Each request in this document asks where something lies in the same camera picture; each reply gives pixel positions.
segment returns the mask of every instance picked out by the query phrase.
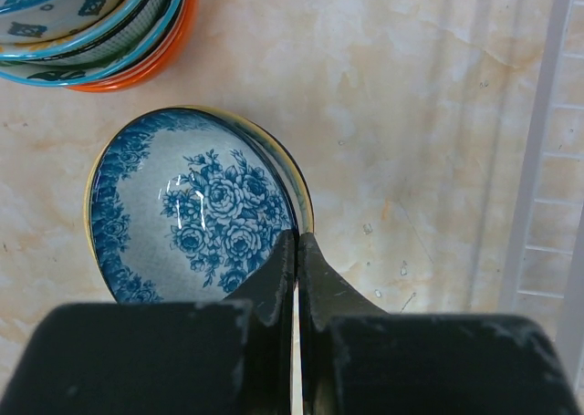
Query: marble surface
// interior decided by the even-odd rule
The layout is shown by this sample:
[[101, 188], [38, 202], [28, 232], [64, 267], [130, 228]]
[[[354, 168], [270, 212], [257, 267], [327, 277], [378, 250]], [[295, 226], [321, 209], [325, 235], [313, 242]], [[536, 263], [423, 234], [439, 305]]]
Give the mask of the marble surface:
[[[111, 301], [84, 234], [85, 181], [120, 126], [176, 104], [229, 109], [286, 144], [325, 256], [375, 304], [495, 310], [551, 2], [202, 0], [185, 53], [139, 88], [0, 81], [0, 386], [51, 308]], [[584, 60], [562, 69], [559, 100], [584, 104], [582, 73]], [[558, 110], [549, 146], [583, 152], [583, 120]], [[547, 162], [543, 194], [581, 202], [579, 167]], [[577, 211], [539, 214], [532, 237], [573, 243]], [[568, 264], [533, 254], [523, 283], [560, 291]], [[521, 311], [553, 336], [558, 304], [543, 299]]]

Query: white dish rack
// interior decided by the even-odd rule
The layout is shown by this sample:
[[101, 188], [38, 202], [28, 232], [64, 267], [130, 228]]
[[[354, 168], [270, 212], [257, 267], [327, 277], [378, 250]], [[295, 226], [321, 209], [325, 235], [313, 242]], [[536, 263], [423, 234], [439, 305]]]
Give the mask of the white dish rack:
[[[537, 210], [541, 210], [544, 206], [546, 206], [545, 209], [566, 208], [567, 206], [581, 209], [582, 207], [581, 202], [545, 198], [539, 194], [545, 159], [555, 157], [574, 161], [584, 160], [584, 152], [552, 151], [548, 149], [547, 143], [549, 122], [554, 111], [574, 109], [584, 113], [584, 106], [558, 103], [557, 100], [558, 83], [561, 81], [558, 79], [558, 75], [562, 64], [573, 58], [584, 59], [584, 53], [580, 55], [564, 50], [570, 14], [574, 6], [584, 6], [584, 0], [554, 0], [552, 5], [546, 46], [537, 82], [535, 104], [527, 136], [513, 225], [507, 248], [498, 309], [503, 313], [517, 313], [519, 311], [519, 298], [526, 296], [561, 301], [555, 335], [551, 334], [551, 336], [555, 340], [558, 353], [562, 358], [574, 391], [580, 393], [584, 390], [584, 380], [581, 380], [584, 358], [584, 212], [580, 215], [573, 249], [538, 246], [530, 243], [530, 231], [534, 221], [534, 213]], [[563, 293], [522, 288], [522, 279], [525, 275], [526, 265], [528, 265], [526, 254], [529, 252], [571, 257], [568, 282]]]

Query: orange bowl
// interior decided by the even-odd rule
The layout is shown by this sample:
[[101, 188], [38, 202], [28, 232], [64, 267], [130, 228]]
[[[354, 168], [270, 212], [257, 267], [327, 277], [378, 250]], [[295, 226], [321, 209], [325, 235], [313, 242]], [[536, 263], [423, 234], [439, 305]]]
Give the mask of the orange bowl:
[[67, 88], [87, 93], [107, 93], [136, 87], [159, 75], [187, 45], [196, 22], [198, 2], [199, 0], [183, 0], [181, 13], [172, 30], [139, 64], [109, 78]]

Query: ceramic bowl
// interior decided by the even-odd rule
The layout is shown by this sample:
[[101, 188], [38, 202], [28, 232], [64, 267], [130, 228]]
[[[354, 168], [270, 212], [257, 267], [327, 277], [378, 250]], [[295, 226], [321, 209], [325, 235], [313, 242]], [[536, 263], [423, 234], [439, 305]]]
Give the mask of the ceramic bowl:
[[122, 22], [85, 46], [53, 57], [33, 59], [31, 64], [75, 66], [112, 60], [148, 33], [170, 0], [142, 0]]
[[53, 57], [85, 46], [107, 34], [111, 29], [135, 12], [143, 0], [123, 0], [113, 11], [93, 26], [69, 36], [34, 44], [0, 45], [0, 60], [27, 61], [43, 57]]
[[171, 30], [144, 58], [102, 80], [68, 88], [88, 93], [106, 93], [132, 88], [154, 78], [177, 58], [188, 43], [196, 23], [197, 6], [198, 0], [184, 0], [180, 15], [172, 23]]
[[231, 130], [243, 132], [244, 136], [256, 143], [258, 148], [273, 163], [291, 196], [294, 212], [299, 214], [297, 217], [298, 230], [301, 233], [314, 233], [314, 210], [308, 185], [300, 167], [286, 147], [267, 130], [233, 112], [203, 106], [189, 108], [216, 116], [227, 123]]
[[0, 61], [0, 78], [37, 87], [66, 87], [106, 78], [140, 60], [160, 41], [181, 1], [171, 0], [169, 7], [161, 13], [160, 18], [140, 43], [113, 61], [92, 68], [39, 66], [22, 61]]
[[119, 302], [218, 301], [296, 230], [283, 182], [254, 143], [197, 109], [121, 130], [90, 177], [92, 250]]
[[37, 43], [71, 35], [122, 0], [0, 0], [0, 43]]

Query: bowl stack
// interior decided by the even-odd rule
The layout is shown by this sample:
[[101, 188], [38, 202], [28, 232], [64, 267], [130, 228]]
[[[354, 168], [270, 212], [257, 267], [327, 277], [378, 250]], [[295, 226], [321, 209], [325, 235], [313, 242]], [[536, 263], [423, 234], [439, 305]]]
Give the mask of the bowl stack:
[[192, 29], [197, 0], [0, 0], [0, 78], [113, 91], [159, 73]]

